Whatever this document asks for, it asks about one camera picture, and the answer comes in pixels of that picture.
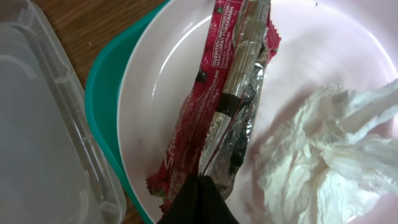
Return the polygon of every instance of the tissue paper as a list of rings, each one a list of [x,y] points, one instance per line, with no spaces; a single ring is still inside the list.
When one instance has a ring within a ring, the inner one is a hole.
[[[398,113],[398,81],[364,93],[328,85],[256,157],[265,223],[347,223],[398,195],[398,140],[369,134]]]

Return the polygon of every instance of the black mark on wrapper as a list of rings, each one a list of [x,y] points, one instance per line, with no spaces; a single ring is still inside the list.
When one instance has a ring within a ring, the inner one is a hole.
[[[239,97],[229,93],[222,93],[216,111],[232,118],[240,102],[241,99]]]

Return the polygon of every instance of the green plate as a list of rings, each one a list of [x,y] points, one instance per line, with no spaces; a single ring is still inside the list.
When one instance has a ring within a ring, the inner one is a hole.
[[[109,42],[94,61],[85,90],[86,117],[91,132],[145,223],[153,222],[138,202],[124,172],[116,118],[119,88],[131,52],[145,28],[166,3],[167,1],[162,3]]]

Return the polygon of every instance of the transparent lid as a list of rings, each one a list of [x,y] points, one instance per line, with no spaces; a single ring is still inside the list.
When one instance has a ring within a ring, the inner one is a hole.
[[[83,99],[43,12],[2,0],[1,223],[121,223],[123,191],[90,133]]]

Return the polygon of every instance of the wooden table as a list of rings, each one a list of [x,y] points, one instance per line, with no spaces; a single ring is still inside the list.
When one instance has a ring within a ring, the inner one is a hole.
[[[164,0],[33,1],[44,11],[85,87],[88,72],[100,50]],[[127,195],[126,202],[123,223],[143,223]]]

